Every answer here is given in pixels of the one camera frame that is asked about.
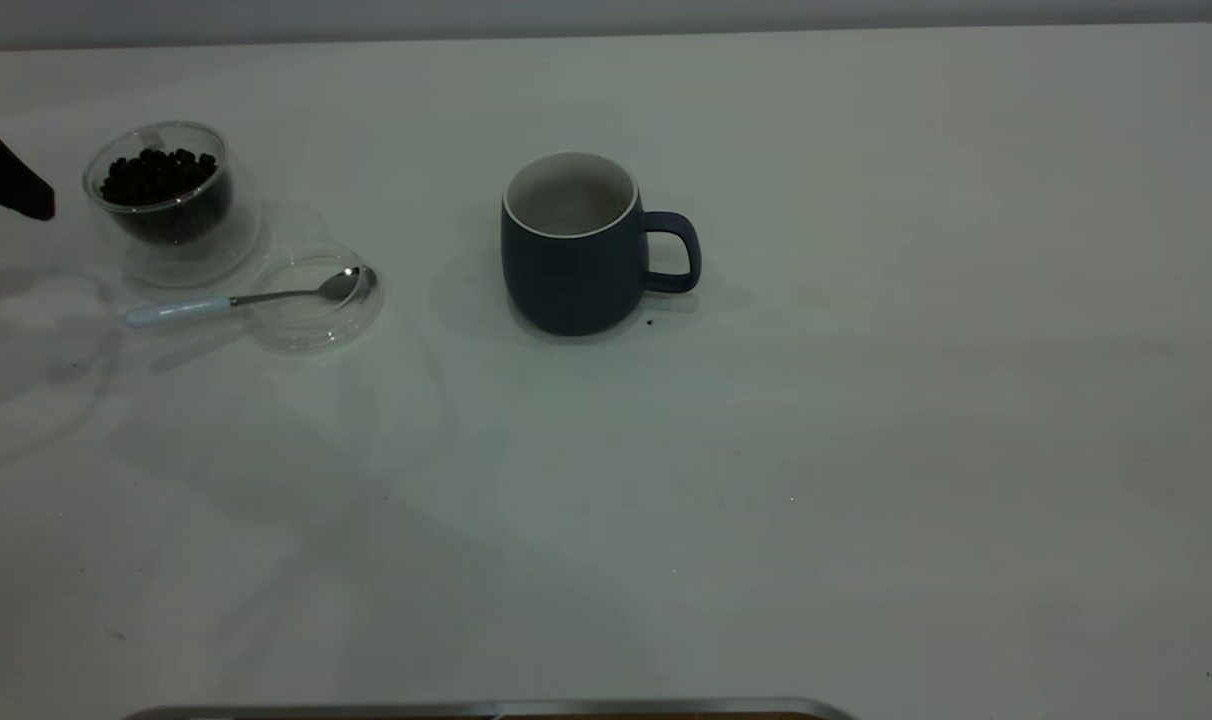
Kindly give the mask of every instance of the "spoon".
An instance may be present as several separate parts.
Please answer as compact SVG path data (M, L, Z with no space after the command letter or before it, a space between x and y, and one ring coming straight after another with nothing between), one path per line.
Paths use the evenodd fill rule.
M342 302L347 296L353 295L362 274L368 275L370 281L375 281L375 270L370 268L344 268L341 272L326 278L318 290L287 290L282 292L265 292L264 295L241 295L238 297L207 297L207 299L184 299L170 302L166 305L136 307L126 310L122 322L127 328L149 328L153 325L195 318L200 315L215 315L234 309L234 307L253 305L255 302L280 301L284 297L301 297L313 295L322 301Z

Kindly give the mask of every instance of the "table surface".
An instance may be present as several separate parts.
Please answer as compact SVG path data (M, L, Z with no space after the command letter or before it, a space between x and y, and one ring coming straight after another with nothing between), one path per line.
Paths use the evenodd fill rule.
M382 273L364 337L120 328L80 172L172 118ZM0 208L0 718L1212 718L1212 25L0 55L0 135L59 201ZM513 316L561 149L693 293Z

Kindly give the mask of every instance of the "spoon handle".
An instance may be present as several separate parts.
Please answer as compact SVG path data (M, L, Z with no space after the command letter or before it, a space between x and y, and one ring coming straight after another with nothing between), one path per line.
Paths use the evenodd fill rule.
M231 297L207 297L207 299L184 299L170 302L166 305L144 305L126 310L122 322L127 328L149 328L153 325L196 318L200 315L215 315L227 313L231 309Z

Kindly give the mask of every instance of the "mug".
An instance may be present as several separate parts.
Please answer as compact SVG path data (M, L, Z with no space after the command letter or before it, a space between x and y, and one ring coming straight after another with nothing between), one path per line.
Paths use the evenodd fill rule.
M646 233L682 239L690 273L650 272ZM690 219L647 213L619 164L560 152L520 170L504 190L504 282L518 309L555 335L591 335L638 307L644 291L688 292L699 281L699 239Z

